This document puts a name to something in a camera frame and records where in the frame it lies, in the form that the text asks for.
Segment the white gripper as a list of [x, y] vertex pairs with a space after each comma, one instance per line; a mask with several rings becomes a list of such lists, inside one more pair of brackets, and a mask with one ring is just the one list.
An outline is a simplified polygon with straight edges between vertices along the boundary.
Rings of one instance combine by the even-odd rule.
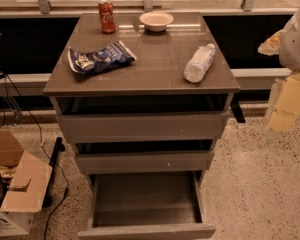
[[286, 133], [300, 117], [300, 73], [285, 80], [276, 79], [271, 87], [263, 134], [275, 137]]

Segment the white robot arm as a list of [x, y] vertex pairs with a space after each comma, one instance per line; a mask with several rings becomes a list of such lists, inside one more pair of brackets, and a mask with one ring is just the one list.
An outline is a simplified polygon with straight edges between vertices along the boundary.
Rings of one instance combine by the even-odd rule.
[[300, 117], [300, 8], [258, 52], [278, 55], [280, 64], [291, 71], [284, 80], [276, 78], [271, 87], [263, 133], [274, 137], [286, 133]]

